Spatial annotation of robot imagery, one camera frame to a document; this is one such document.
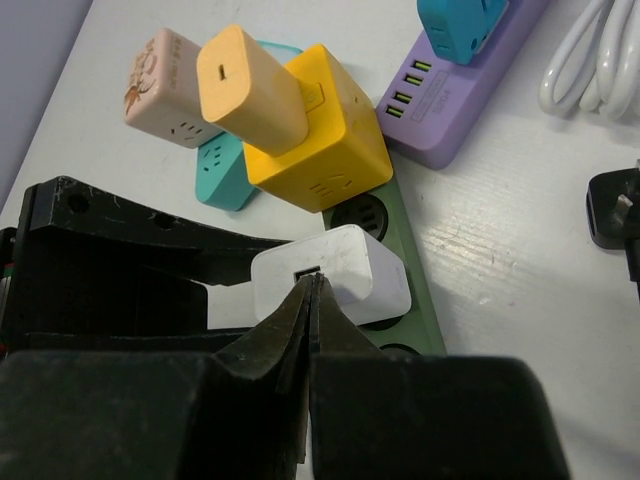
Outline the yellow cube socket adapter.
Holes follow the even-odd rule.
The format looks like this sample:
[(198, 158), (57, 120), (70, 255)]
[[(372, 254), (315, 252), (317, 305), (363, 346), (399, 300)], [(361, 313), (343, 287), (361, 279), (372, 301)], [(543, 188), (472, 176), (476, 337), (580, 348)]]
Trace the yellow cube socket adapter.
[(316, 44), (285, 68), (299, 81), (309, 132), (280, 156), (246, 143), (249, 182), (318, 213), (390, 181), (393, 166), (375, 108), (342, 63)]

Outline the green power strip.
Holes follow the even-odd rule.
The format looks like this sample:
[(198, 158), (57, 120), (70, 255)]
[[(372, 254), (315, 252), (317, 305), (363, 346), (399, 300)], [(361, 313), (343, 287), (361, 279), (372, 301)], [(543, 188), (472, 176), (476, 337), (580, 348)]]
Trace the green power strip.
[(344, 315), (386, 353), (446, 354), (395, 179), (322, 212), (320, 266)]

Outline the orange small plug adapter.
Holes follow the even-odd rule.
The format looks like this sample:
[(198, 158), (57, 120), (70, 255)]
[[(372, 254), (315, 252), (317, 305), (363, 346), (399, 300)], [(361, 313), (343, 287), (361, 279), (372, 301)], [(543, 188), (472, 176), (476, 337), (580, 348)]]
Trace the orange small plug adapter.
[(309, 123), (296, 77), (237, 24), (209, 40), (196, 61), (205, 121), (279, 156), (301, 144)]

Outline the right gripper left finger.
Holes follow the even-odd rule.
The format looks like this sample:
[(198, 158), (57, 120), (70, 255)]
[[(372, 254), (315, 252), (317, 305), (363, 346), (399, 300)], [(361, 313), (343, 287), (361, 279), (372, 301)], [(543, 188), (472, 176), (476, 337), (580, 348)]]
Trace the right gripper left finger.
[(313, 282), (217, 353), (31, 350), (1, 368), (5, 479), (292, 479)]

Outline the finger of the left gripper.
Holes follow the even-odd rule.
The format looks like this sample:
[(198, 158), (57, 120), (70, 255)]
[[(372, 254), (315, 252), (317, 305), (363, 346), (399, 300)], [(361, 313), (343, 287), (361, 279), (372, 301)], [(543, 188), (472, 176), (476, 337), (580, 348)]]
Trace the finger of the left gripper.
[(241, 329), (209, 329), (208, 288), (247, 282), (275, 246), (55, 177), (24, 193), (2, 341), (12, 354), (219, 350)]

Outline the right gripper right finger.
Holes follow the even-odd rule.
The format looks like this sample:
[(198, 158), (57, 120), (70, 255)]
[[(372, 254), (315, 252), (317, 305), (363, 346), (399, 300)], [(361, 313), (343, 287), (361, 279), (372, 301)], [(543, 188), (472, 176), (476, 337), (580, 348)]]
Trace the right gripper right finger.
[(567, 479), (541, 382), (523, 361), (389, 354), (314, 276), (312, 468), (318, 479)]

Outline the white plug of purple strip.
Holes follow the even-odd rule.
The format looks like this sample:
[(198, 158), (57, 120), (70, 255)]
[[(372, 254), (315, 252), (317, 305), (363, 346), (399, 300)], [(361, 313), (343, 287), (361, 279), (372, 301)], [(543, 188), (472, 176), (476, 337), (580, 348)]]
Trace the white plug of purple strip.
[(412, 306), (401, 258), (355, 224), (259, 253), (251, 263), (254, 312), (259, 320), (275, 312), (304, 276), (328, 279), (343, 313), (365, 325), (408, 313)]

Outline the blue square plug adapter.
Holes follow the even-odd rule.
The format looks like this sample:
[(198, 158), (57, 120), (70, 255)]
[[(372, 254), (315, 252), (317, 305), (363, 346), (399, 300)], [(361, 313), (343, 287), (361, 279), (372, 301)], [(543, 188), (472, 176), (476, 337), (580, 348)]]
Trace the blue square plug adapter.
[(509, 7), (506, 0), (417, 0), (417, 12), (434, 54), (468, 65)]

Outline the purple power strip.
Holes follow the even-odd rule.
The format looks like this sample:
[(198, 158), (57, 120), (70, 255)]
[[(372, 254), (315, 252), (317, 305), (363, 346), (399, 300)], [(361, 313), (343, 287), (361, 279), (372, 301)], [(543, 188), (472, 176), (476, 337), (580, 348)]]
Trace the purple power strip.
[(439, 59), (423, 29), (376, 108), (389, 149), (430, 169), (448, 166), (548, 8), (509, 7), (468, 65)]

